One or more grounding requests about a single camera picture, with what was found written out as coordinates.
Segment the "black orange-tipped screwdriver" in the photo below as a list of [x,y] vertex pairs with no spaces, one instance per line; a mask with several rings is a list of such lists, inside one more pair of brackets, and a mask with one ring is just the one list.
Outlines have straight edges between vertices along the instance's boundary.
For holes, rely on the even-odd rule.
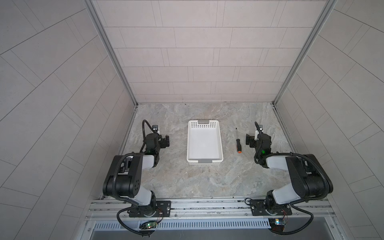
[[241,140],[240,140],[239,135],[238,135],[238,129],[237,128],[236,128],[236,135],[237,135],[237,139],[236,139],[237,152],[242,153],[242,145],[241,145]]

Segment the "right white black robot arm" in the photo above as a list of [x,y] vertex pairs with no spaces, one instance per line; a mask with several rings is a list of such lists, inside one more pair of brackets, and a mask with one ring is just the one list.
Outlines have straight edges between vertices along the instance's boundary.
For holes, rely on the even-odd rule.
[[[270,215],[270,232],[288,236],[307,228],[315,216],[313,213],[297,207],[297,204],[324,199],[334,190],[333,183],[313,154],[272,152],[272,138],[263,133],[255,123],[254,136],[246,135],[246,145],[255,149],[254,161],[265,169],[287,171],[290,183],[266,194],[265,200],[245,198],[244,202],[251,208],[253,216]],[[308,221],[296,230],[285,231],[288,216],[292,210],[309,215]]]

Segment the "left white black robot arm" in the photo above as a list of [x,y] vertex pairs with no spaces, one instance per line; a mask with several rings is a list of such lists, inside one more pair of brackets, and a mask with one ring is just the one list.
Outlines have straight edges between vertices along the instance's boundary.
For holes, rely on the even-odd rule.
[[[116,155],[103,183],[103,195],[114,198],[130,207],[117,212],[117,221],[129,232],[142,237],[151,236],[164,217],[170,216],[171,201],[157,201],[153,191],[141,185],[142,172],[154,168],[160,160],[160,150],[170,146],[169,136],[162,137],[157,125],[142,121],[143,145],[138,153]],[[127,213],[131,218],[157,218],[140,224],[132,229],[121,219]]]

